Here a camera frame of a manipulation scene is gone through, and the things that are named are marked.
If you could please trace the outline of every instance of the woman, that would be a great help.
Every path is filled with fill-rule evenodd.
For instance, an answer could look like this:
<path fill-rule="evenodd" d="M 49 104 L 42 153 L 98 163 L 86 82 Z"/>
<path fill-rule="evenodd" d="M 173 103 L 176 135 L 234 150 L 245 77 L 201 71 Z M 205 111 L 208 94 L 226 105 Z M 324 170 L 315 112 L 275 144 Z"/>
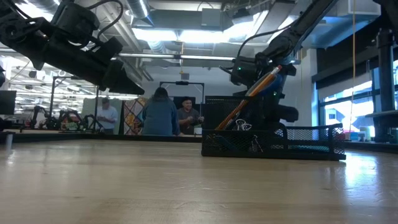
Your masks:
<path fill-rule="evenodd" d="M 142 112 L 144 128 L 142 134 L 159 136 L 179 136 L 177 108 L 169 99 L 165 88 L 159 87 L 145 104 Z"/>

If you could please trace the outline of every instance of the black mesh basket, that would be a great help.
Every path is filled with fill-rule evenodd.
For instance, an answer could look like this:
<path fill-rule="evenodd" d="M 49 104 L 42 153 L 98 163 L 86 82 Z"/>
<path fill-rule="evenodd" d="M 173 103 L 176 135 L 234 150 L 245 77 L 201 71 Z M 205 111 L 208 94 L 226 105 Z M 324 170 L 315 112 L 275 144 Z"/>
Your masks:
<path fill-rule="evenodd" d="M 317 127 L 285 127 L 274 123 L 267 131 L 252 131 L 262 108 L 250 101 L 224 131 L 214 130 L 239 105 L 242 97 L 206 98 L 203 156 L 253 157 L 275 159 L 344 160 L 342 124 Z M 249 131 L 237 130 L 235 121 L 252 124 Z"/>

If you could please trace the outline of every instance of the white shirt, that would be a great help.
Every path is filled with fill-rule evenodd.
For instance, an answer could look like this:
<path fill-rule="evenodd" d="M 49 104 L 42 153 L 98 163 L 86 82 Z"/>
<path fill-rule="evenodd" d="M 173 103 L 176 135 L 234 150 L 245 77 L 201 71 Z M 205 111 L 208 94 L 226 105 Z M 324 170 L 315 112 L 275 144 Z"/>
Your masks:
<path fill-rule="evenodd" d="M 97 117 L 103 116 L 106 119 L 113 119 L 115 122 L 110 123 L 106 121 L 99 121 L 102 126 L 104 126 L 104 129 L 114 129 L 114 125 L 118 121 L 118 112 L 113 106 L 109 106 L 107 110 L 103 110 L 102 107 L 97 108 Z"/>

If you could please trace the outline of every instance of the wooden table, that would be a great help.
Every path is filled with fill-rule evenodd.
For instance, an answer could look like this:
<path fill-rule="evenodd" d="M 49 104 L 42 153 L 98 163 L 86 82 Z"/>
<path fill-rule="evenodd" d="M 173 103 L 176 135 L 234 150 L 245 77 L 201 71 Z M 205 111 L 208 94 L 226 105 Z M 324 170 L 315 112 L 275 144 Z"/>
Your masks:
<path fill-rule="evenodd" d="M 0 154 L 0 223 L 397 223 L 398 156 L 202 157 L 200 144 L 64 141 Z"/>

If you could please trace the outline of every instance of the computer monitor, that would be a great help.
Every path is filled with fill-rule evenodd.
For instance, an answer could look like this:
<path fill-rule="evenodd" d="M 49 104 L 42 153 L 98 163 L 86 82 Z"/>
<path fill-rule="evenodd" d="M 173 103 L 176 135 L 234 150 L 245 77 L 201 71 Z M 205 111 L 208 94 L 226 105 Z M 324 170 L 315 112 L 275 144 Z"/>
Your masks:
<path fill-rule="evenodd" d="M 13 115 L 17 91 L 0 90 L 0 114 Z"/>

